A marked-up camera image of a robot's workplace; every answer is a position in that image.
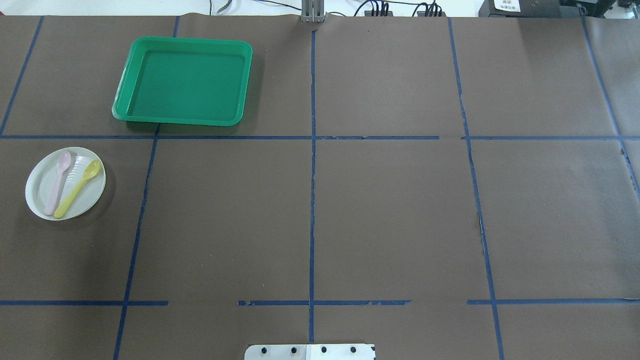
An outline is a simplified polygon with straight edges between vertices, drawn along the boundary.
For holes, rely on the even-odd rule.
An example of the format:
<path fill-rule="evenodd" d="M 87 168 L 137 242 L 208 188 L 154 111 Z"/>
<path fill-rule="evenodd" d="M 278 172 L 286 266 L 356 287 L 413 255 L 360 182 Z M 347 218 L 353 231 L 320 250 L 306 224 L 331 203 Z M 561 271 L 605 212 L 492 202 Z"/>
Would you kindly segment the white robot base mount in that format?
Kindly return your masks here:
<path fill-rule="evenodd" d="M 375 360 L 375 346 L 366 343 L 254 344 L 245 360 Z"/>

